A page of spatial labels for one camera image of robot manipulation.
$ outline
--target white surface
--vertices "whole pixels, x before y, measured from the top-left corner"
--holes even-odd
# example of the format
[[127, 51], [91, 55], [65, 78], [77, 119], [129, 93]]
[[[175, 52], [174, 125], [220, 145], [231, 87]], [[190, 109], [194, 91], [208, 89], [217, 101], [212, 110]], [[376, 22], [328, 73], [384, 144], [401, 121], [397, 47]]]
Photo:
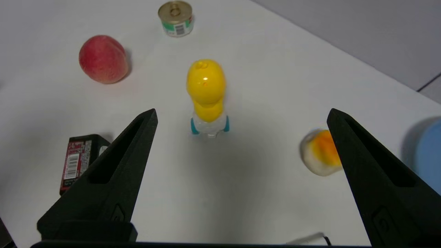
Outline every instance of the white surface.
[[[116, 137], [150, 108], [159, 124], [132, 218], [138, 241], [283, 244], [320, 231], [333, 244], [368, 245], [344, 173], [311, 173], [300, 141], [334, 107], [397, 154], [440, 106], [250, 1], [189, 2], [194, 30], [178, 39], [161, 28], [161, 0], [39, 1], [16, 14], [15, 1], [2, 3], [1, 54], [19, 57], [0, 60], [17, 66], [0, 74], [0, 217], [17, 246], [40, 239], [68, 138]], [[25, 23], [37, 30], [13, 42]], [[79, 49], [96, 34], [131, 50], [124, 81], [105, 86], [81, 71]], [[216, 140], [190, 134], [186, 73], [201, 58], [227, 78], [231, 131]]]
[[417, 90], [441, 68], [441, 1], [254, 0]]
[[420, 93], [441, 104], [441, 77], [435, 79]]

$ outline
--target peach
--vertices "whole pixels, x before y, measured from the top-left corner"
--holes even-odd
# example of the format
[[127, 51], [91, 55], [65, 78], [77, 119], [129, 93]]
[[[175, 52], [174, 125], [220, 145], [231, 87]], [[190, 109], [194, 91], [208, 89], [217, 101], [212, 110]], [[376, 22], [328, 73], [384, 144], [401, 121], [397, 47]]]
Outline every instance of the peach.
[[103, 84], [120, 81], [129, 70], [123, 46], [107, 35], [87, 40], [81, 47], [79, 62], [91, 79]]

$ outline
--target yellow toy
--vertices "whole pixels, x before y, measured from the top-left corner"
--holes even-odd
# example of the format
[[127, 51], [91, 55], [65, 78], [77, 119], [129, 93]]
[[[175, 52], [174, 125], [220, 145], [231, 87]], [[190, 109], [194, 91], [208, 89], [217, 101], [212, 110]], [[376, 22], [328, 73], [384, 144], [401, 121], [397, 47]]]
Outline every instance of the yellow toy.
[[205, 133], [215, 138], [221, 131], [230, 130], [224, 112], [225, 76], [222, 67], [214, 60], [194, 62], [187, 75], [187, 92], [194, 105], [191, 119], [193, 134]]

